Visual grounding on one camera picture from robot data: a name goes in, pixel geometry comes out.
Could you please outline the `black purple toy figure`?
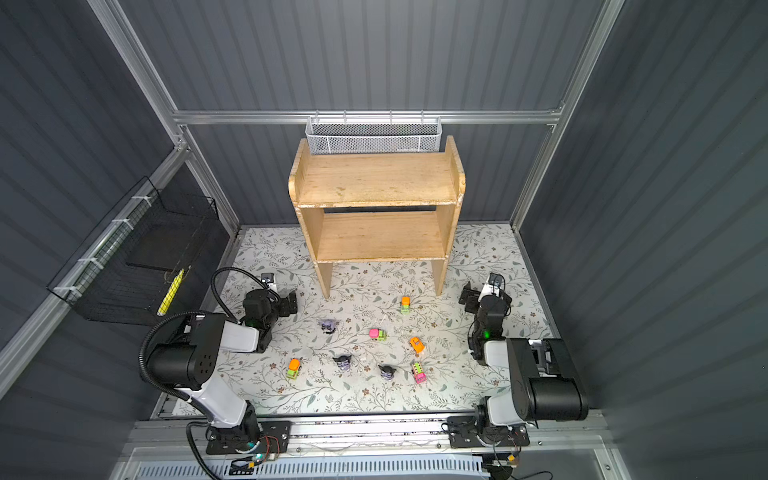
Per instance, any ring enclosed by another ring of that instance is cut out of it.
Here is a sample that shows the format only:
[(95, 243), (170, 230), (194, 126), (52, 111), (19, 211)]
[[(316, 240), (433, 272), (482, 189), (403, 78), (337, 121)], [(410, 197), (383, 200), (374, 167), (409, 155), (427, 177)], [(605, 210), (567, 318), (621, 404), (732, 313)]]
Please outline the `black purple toy figure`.
[(397, 369), (391, 365), (379, 365), (380, 375), (383, 379), (391, 381), (394, 379)]
[(333, 358), (334, 363), (338, 367), (338, 369), (342, 372), (347, 372), (351, 370), (352, 367), (352, 355), (340, 355)]

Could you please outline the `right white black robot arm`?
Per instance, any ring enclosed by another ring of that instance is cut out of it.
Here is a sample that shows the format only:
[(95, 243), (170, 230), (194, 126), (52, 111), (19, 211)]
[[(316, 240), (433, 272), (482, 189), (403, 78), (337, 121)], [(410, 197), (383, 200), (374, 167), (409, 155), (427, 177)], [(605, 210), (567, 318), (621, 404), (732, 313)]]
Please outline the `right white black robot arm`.
[(498, 368), (507, 387), (483, 397), (468, 417), (451, 417), (446, 426), (454, 448), (521, 448), (527, 428), (540, 421), (583, 421), (590, 406), (574, 362), (561, 339), (530, 340), (503, 335), (512, 298), (502, 276), (491, 274), (481, 289), (466, 284), (458, 303), (474, 316), (467, 344), (473, 360)]

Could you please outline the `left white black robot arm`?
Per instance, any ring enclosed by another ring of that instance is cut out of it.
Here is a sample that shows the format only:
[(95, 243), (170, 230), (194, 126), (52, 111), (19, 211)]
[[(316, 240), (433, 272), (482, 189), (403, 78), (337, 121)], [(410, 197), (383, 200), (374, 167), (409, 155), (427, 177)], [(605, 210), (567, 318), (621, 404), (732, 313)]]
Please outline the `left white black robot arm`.
[(217, 358), (221, 350), (264, 353), (277, 320), (297, 313), (297, 295), (256, 289), (246, 294), (243, 308), (241, 322), (203, 311), (169, 316), (152, 327), (139, 350), (147, 383), (205, 415), (209, 454), (263, 453), (270, 445), (253, 405), (217, 376)]

